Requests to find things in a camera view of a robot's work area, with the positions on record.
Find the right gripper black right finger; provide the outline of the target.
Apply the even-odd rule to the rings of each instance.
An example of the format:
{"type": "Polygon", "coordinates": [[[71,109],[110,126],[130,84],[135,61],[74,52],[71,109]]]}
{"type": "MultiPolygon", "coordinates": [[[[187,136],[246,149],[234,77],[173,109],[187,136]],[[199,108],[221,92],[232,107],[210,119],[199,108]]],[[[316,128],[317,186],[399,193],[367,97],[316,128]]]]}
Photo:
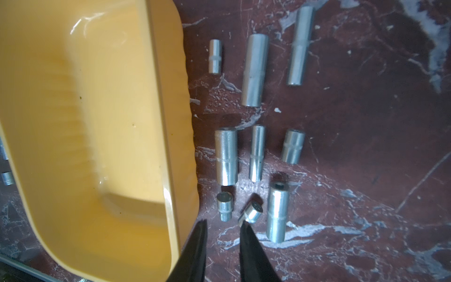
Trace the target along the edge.
{"type": "Polygon", "coordinates": [[[242,282],[281,282],[248,222],[240,228],[240,276],[242,282]]]}

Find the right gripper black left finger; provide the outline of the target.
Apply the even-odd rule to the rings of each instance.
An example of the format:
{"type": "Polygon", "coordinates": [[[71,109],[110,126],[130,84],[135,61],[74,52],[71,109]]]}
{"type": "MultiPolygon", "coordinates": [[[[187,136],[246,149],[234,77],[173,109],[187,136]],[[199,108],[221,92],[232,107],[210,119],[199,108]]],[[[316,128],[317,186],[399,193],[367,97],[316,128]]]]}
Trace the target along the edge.
{"type": "Polygon", "coordinates": [[[196,223],[167,282],[203,282],[206,269],[207,220],[196,223]]]}

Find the wide socket third row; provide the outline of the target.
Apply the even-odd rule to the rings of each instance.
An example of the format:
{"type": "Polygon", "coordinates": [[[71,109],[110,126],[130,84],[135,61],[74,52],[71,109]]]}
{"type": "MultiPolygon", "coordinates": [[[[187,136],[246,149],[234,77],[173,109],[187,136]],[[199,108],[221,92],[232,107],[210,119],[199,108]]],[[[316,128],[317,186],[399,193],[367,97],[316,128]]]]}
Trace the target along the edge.
{"type": "Polygon", "coordinates": [[[285,240],[290,188],[283,182],[271,182],[268,193],[266,235],[273,243],[285,240]]]}

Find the small steel socket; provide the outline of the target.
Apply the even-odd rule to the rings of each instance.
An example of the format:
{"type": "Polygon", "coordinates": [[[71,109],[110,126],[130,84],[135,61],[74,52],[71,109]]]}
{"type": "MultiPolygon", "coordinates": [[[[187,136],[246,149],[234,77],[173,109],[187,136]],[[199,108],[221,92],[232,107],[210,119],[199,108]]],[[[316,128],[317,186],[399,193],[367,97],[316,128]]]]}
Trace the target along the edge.
{"type": "Polygon", "coordinates": [[[240,217],[238,218],[238,225],[241,227],[244,222],[254,224],[258,221],[259,217],[263,213],[262,205],[256,201],[251,201],[245,207],[240,217]]]}

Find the small steel socket gripper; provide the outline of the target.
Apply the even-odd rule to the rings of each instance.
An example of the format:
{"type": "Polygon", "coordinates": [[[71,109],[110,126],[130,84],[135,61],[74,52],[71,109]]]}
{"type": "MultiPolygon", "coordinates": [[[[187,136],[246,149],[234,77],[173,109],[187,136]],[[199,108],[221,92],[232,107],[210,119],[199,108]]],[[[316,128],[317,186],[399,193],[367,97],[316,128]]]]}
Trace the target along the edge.
{"type": "Polygon", "coordinates": [[[232,218],[233,195],[230,192],[220,192],[216,199],[221,221],[228,222],[232,218]]]}

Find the wide steel socket second row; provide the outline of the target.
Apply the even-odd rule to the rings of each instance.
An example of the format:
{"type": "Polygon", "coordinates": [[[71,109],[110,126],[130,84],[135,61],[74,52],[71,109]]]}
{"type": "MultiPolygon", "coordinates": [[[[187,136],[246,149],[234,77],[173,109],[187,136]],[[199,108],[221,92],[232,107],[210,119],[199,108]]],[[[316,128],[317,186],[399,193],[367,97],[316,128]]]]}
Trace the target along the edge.
{"type": "Polygon", "coordinates": [[[215,131],[217,182],[232,186],[238,181],[237,129],[219,128],[215,131]]]}

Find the short steel socket front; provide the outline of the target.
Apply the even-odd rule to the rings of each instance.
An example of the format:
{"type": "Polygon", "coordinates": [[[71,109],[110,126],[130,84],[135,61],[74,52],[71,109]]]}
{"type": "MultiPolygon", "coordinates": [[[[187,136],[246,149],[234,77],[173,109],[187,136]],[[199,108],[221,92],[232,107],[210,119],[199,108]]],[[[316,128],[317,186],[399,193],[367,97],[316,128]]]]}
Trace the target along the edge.
{"type": "Polygon", "coordinates": [[[297,165],[303,150],[305,132],[289,129],[285,134],[281,159],[283,162],[297,165]]]}

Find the short steel socket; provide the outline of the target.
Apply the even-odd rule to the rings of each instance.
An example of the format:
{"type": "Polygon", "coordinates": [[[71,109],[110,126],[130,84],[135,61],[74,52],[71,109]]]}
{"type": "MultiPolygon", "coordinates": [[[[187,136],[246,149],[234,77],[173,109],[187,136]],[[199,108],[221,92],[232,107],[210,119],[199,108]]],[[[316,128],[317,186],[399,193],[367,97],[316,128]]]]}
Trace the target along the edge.
{"type": "Polygon", "coordinates": [[[305,132],[289,129],[285,134],[281,159],[283,162],[297,165],[303,150],[305,132]]]}
{"type": "Polygon", "coordinates": [[[223,44],[219,39],[211,39],[209,43],[209,73],[220,75],[222,72],[223,44]]]}

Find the thin steel socket second row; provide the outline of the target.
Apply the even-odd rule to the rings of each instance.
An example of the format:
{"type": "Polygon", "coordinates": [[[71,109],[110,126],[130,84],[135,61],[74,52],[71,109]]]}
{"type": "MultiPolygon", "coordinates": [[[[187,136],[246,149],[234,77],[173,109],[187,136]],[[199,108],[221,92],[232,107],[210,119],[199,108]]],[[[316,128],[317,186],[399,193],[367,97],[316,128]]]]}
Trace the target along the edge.
{"type": "Polygon", "coordinates": [[[254,183],[260,182],[262,180],[265,154],[265,134],[265,126],[253,126],[250,150],[249,179],[254,183]]]}

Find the yellow plastic storage tray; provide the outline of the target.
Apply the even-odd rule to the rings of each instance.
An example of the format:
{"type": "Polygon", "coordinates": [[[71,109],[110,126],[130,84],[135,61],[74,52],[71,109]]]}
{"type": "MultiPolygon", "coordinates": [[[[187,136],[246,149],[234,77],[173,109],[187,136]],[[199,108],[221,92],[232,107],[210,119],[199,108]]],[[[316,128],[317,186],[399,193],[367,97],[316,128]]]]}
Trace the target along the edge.
{"type": "Polygon", "coordinates": [[[58,264],[164,282],[199,208],[174,2],[2,1],[1,139],[58,264]]]}

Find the long socket gripper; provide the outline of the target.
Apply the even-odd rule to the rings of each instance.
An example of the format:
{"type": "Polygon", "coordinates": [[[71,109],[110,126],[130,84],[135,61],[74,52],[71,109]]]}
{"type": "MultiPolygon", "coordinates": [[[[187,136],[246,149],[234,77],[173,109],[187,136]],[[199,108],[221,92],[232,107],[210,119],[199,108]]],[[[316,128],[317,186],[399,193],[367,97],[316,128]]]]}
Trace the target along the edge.
{"type": "Polygon", "coordinates": [[[1,173],[1,179],[5,186],[10,186],[15,184],[14,175],[11,171],[9,172],[2,172],[1,173]]]}

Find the long socket second row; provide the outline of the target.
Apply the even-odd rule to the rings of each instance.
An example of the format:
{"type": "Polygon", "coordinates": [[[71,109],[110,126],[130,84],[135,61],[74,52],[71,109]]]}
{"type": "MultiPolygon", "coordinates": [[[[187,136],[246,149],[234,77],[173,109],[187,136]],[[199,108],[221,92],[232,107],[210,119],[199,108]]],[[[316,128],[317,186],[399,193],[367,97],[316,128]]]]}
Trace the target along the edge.
{"type": "Polygon", "coordinates": [[[0,140],[0,148],[1,148],[1,156],[2,156],[3,160],[8,161],[9,158],[8,158],[7,153],[6,153],[5,146],[2,143],[2,140],[0,140]]]}

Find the thin long steel socket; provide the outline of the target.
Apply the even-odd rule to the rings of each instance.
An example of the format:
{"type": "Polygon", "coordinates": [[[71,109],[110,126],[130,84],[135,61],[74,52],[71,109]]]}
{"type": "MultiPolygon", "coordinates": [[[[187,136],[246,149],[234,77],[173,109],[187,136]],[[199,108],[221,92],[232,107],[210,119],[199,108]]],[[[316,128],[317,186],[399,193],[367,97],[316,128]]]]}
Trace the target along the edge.
{"type": "Polygon", "coordinates": [[[301,7],[297,12],[287,78],[288,86],[300,86],[303,84],[314,14],[315,8],[312,6],[301,7]]]}

